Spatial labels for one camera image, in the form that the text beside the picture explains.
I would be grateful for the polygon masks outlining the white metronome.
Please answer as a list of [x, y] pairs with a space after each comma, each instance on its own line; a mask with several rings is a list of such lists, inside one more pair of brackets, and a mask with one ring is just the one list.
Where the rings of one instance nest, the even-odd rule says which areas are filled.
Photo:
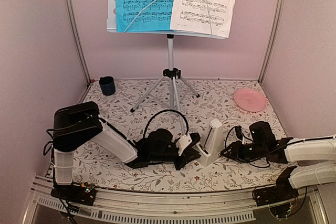
[[201, 157], [199, 163], [207, 167], [220, 158], [220, 152], [223, 149], [223, 125], [218, 119], [213, 119], [209, 122], [207, 130], [201, 137], [197, 148], [200, 151]]

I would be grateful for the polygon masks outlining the blue sheet music page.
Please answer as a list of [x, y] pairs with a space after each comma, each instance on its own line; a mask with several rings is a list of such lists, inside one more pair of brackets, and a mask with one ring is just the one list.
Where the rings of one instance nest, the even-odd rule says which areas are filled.
[[169, 31], [174, 0], [115, 0], [117, 32]]

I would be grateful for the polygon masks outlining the front aluminium rail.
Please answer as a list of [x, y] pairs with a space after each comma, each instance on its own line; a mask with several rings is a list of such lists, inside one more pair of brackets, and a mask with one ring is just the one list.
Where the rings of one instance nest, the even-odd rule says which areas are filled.
[[182, 193], [96, 187], [93, 204], [75, 204], [72, 218], [65, 203], [51, 196], [52, 187], [50, 177], [35, 177], [24, 223], [330, 223], [316, 186], [264, 206], [257, 205], [253, 193], [266, 189], [265, 183]]

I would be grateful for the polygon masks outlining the light blue music stand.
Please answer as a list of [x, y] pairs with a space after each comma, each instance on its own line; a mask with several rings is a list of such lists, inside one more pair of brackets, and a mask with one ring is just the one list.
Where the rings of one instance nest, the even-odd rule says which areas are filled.
[[[108, 0], [108, 19], [107, 19], [107, 31], [111, 33], [117, 32], [116, 23], [116, 0]], [[214, 39], [226, 39], [223, 37], [212, 37], [206, 34], [198, 34], [187, 31], [169, 30], [169, 31], [148, 31], [148, 32], [131, 32], [136, 34], [162, 34], [167, 37], [167, 49], [168, 49], [168, 68], [163, 71], [162, 77], [169, 80], [169, 108], [180, 109], [181, 99], [177, 90], [177, 81], [181, 79], [181, 72], [174, 67], [174, 55], [173, 55], [173, 39], [177, 35], [181, 36], [194, 36]]]

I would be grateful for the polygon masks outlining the white sheet music page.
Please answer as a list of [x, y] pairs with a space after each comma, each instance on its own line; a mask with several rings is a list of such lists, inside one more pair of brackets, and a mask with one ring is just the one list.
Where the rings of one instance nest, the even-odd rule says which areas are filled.
[[170, 29], [228, 38], [235, 0], [174, 0]]

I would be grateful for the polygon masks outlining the dark blue cup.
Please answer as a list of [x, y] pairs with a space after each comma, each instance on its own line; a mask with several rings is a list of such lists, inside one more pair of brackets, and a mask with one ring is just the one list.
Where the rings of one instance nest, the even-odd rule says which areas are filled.
[[111, 76], [101, 77], [99, 79], [99, 86], [103, 95], [110, 96], [116, 92], [114, 78]]

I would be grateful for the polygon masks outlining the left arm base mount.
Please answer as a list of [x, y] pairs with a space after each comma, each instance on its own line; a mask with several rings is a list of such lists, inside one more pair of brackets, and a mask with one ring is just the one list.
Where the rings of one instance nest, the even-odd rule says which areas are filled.
[[94, 184], [88, 182], [81, 185], [76, 183], [61, 185], [54, 180], [50, 195], [66, 202], [93, 206], [97, 194], [95, 187]]

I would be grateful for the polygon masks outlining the pink plate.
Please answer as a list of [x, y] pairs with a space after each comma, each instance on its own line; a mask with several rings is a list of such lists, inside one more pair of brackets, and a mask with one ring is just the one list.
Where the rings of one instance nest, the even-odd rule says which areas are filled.
[[241, 109], [248, 112], [260, 112], [267, 106], [265, 95], [250, 88], [236, 90], [234, 101]]

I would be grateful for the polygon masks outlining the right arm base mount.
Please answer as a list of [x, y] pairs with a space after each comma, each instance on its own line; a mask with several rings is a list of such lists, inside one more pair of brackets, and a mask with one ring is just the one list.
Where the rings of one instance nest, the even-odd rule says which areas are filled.
[[290, 184], [275, 184], [270, 187], [256, 187], [252, 192], [252, 198], [257, 206], [275, 204], [299, 196], [298, 190]]

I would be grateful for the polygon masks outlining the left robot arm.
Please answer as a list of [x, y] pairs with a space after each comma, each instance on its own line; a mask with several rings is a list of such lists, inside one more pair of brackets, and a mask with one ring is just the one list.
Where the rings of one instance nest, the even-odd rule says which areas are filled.
[[181, 170], [201, 156], [193, 148], [200, 135], [189, 132], [188, 125], [184, 129], [185, 134], [177, 140], [169, 130], [159, 128], [144, 133], [138, 141], [131, 141], [100, 115], [95, 102], [59, 109], [54, 114], [53, 128], [46, 131], [51, 138], [57, 190], [67, 200], [77, 197], [78, 188], [72, 184], [73, 158], [75, 150], [88, 141], [103, 147], [130, 168], [170, 162], [176, 170]]

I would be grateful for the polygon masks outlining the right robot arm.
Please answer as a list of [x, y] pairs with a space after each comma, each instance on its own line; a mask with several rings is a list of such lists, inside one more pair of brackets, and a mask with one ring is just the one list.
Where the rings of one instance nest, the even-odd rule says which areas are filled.
[[239, 163], [251, 163], [265, 158], [268, 162], [288, 164], [301, 161], [316, 161], [308, 166], [287, 167], [278, 185], [271, 190], [276, 201], [284, 200], [292, 188], [323, 185], [335, 182], [335, 135], [297, 138], [275, 138], [269, 123], [258, 121], [249, 127], [252, 142], [243, 143], [243, 133], [237, 131], [239, 140], [224, 144], [220, 155]]

